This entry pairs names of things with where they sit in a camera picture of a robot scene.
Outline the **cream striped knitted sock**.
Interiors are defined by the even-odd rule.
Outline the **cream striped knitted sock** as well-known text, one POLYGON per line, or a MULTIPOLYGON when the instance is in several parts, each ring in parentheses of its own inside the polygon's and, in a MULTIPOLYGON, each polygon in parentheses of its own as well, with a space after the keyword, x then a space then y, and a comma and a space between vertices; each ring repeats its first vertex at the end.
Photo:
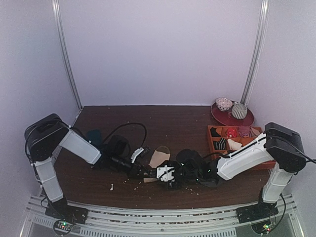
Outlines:
POLYGON ((153 153, 151 153, 151 159, 148 164, 145 165, 146 168, 157 168, 165 160, 170 159, 170 149, 166 146, 157 147, 153 153))

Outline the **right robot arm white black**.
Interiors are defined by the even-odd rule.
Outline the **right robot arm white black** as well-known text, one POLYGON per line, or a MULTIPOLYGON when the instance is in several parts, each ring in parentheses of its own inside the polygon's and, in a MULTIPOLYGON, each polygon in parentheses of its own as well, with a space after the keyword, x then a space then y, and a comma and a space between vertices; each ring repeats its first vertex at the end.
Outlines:
POLYGON ((306 166, 306 158, 299 133, 270 122, 253 141, 227 155, 216 153, 215 160, 207 162, 196 151, 185 149, 178 153, 176 161, 162 165, 157 175, 169 188, 185 181, 196 181, 215 188, 238 174, 268 161, 274 161, 272 173, 261 189, 253 214, 265 217, 275 209, 277 200, 291 180, 306 166))

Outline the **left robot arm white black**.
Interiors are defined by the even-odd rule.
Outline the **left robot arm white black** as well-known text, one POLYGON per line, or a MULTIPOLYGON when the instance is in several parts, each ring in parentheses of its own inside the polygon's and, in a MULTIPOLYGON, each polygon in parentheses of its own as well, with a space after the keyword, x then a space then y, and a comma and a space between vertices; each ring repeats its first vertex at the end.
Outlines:
POLYGON ((144 144, 133 150, 124 137, 114 132, 104 141, 98 130, 83 134, 57 114, 50 114, 28 126, 24 138, 25 154, 42 186, 48 207, 60 219, 67 219, 71 208, 55 171, 55 162, 60 160, 60 157, 54 157, 57 152, 65 151, 93 169, 122 171, 135 178, 142 178, 146 171, 138 160, 151 152, 144 144))

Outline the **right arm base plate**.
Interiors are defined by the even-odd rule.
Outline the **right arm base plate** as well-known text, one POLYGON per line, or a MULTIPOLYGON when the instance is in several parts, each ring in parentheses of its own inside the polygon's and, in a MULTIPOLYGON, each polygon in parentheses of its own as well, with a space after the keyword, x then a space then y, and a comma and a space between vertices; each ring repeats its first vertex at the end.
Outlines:
POLYGON ((254 205, 237 208, 236 214, 238 221, 241 224, 268 218, 271 215, 277 215, 278 208, 276 207, 275 203, 257 203, 254 205))

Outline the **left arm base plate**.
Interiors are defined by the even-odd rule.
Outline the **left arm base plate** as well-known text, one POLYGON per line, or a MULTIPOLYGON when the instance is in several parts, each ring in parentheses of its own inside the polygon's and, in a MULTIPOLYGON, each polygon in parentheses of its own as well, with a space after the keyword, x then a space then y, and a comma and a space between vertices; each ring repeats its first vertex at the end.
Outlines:
POLYGON ((50 206, 46 208, 45 215, 71 224, 85 224, 88 216, 88 209, 75 206, 66 206, 65 208, 55 208, 50 206))

